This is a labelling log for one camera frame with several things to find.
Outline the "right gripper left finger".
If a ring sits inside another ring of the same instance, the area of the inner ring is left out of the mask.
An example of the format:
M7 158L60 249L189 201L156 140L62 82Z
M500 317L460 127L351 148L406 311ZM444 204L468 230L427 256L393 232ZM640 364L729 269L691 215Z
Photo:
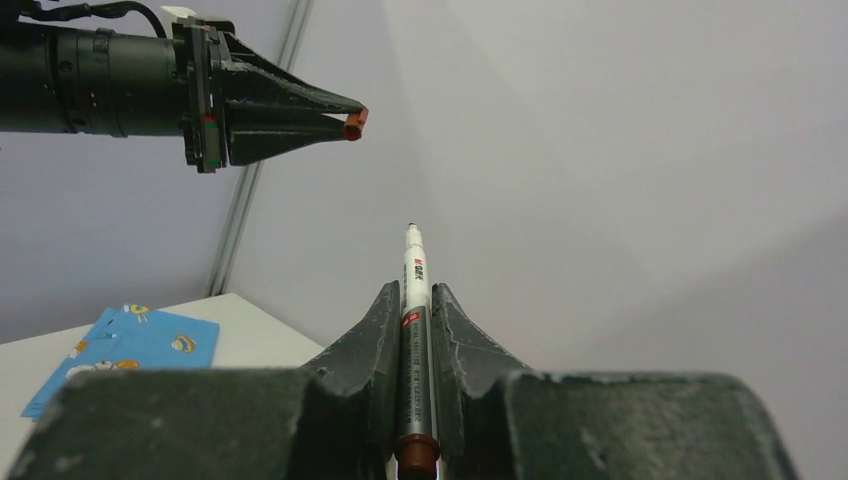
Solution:
M10 479L383 479L400 287L296 368L111 371L50 402Z

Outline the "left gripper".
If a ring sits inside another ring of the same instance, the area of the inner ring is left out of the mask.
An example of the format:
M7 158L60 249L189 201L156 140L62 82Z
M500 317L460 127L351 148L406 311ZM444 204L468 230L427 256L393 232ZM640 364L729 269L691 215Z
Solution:
M357 114L361 102L310 85L257 54L235 35L195 17L173 24L188 92L181 121L188 165L200 174L247 166L325 142L344 141L344 122L323 114ZM225 99L239 105L318 114L236 112L226 123Z

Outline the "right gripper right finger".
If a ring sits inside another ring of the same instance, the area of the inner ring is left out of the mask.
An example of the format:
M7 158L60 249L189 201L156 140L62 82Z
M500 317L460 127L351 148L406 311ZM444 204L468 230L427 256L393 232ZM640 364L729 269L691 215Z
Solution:
M432 289L450 479L794 479L760 398L707 372L544 372Z

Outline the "brown capped whiteboard marker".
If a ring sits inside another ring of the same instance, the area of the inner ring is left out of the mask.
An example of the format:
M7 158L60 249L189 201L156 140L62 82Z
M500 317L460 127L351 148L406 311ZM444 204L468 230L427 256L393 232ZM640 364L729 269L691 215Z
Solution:
M440 446L431 361L432 292L420 228L405 234L394 455L399 479L436 479Z

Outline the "brown marker cap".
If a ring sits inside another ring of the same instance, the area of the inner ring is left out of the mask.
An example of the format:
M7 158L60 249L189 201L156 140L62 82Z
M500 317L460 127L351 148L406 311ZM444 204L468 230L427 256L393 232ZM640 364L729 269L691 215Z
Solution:
M343 135L345 140L354 142L362 137L368 114L369 110L367 108L363 108L359 112L350 113L347 116L343 126Z

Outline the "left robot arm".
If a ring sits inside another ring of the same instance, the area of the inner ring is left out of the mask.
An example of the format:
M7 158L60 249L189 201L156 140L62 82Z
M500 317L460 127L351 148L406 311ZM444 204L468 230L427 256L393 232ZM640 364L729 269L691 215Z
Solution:
M272 64L232 22L137 1L1 5L5 132L181 137L200 173L356 141L367 108Z

